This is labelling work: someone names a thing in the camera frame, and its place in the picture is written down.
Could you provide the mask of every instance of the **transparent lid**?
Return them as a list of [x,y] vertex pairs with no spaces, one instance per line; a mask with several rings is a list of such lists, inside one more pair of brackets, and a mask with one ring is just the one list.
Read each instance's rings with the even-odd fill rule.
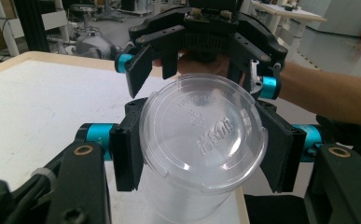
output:
[[143,108],[145,162],[185,187],[212,193],[239,187],[261,163],[268,141],[254,103],[224,77],[181,76]]

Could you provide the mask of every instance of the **screw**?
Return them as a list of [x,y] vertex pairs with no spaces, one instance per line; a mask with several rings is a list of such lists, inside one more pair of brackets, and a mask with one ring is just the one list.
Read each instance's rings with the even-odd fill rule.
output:
[[137,42],[144,43],[144,42],[146,42],[146,40],[144,38],[140,37],[140,38],[137,38]]
[[343,157],[343,158],[351,157],[351,154],[348,151],[340,147],[330,147],[328,151],[331,152],[331,154],[336,155],[338,157]]
[[87,223],[87,214],[81,208],[71,208],[62,213],[61,224]]
[[124,129],[122,129],[122,128],[117,128],[116,129],[116,133],[123,133],[124,132]]
[[82,146],[82,147],[76,148],[73,151],[73,153],[75,153],[75,155],[77,155],[77,156],[84,156],[84,155],[89,154],[92,151],[93,151],[93,147],[91,147],[91,146]]
[[261,60],[267,61],[269,59],[269,57],[267,55],[262,55],[261,56]]

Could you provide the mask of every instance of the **table surface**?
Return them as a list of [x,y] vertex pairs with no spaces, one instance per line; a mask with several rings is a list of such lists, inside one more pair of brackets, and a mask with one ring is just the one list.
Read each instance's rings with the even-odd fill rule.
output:
[[[172,81],[160,74],[154,68],[136,98]],[[72,143],[81,124],[120,123],[131,100],[125,76],[111,61],[27,52],[0,63],[0,179],[16,189]],[[143,188],[117,192],[112,162],[105,169],[113,223],[167,223],[149,206]],[[225,222],[248,223],[241,188],[208,220]]]
[[271,5],[271,4],[263,4],[259,1],[252,1],[253,6],[259,9],[263,9],[267,11],[268,13],[276,16],[283,16],[288,17],[291,19],[300,19],[300,20],[306,20],[306,21],[326,21],[325,18],[313,14],[311,12],[307,12],[304,10],[292,10],[292,11],[286,11],[283,7],[277,6],[277,5]]

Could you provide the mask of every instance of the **white cabinet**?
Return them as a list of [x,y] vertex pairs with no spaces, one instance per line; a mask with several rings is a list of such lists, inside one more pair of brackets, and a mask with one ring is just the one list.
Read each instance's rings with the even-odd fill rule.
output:
[[299,5],[327,19],[326,22],[308,24],[314,30],[361,36],[361,0],[301,0]]

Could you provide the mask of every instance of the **blue joint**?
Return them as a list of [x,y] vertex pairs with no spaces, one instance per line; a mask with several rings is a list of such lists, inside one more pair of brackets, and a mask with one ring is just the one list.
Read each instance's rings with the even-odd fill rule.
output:
[[316,148],[320,147],[323,143],[322,135],[316,127],[310,124],[293,124],[293,127],[301,129],[306,133],[305,144],[300,161],[312,162],[317,153]]
[[110,130],[112,123],[93,123],[88,129],[87,141],[95,142],[102,146],[104,150],[104,160],[111,161],[109,152]]
[[120,73],[126,73],[125,63],[127,61],[129,61],[132,57],[133,57],[133,55],[131,55],[131,54],[121,54],[121,56],[119,56],[119,59],[118,59],[118,71]]
[[259,96],[265,99],[274,99],[276,86],[277,82],[275,77],[263,77],[261,94]]

